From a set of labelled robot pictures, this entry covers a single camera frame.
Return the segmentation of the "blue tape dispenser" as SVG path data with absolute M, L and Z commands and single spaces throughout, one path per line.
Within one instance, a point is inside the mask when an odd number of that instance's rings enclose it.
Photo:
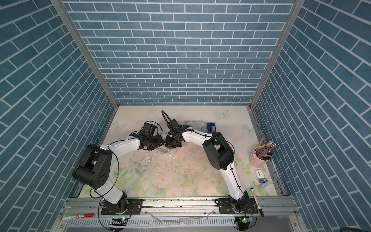
M 216 124 L 215 123 L 207 123 L 207 132 L 208 133 L 215 133 L 216 132 Z

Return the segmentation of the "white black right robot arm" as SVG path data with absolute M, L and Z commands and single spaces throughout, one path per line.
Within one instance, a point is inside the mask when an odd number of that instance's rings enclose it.
M 167 148 L 180 148 L 182 142 L 189 142 L 204 148 L 210 164 L 220 171 L 227 184 L 231 206 L 234 211 L 241 213 L 246 210 L 249 196 L 235 172 L 235 152 L 223 135 L 219 132 L 204 133 L 195 130 L 189 125 L 181 125 L 175 119 L 170 119 L 164 111 L 162 111 L 162 114 L 169 128 L 165 146 Z

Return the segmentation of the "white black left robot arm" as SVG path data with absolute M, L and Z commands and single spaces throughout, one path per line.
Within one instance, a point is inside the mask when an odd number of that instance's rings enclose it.
M 124 214 L 130 209 L 127 195 L 116 186 L 120 171 L 119 157 L 137 150 L 154 150 L 165 144 L 162 127 L 154 121 L 146 121 L 139 131 L 108 145 L 88 145 L 72 176 L 90 186 L 111 214 Z

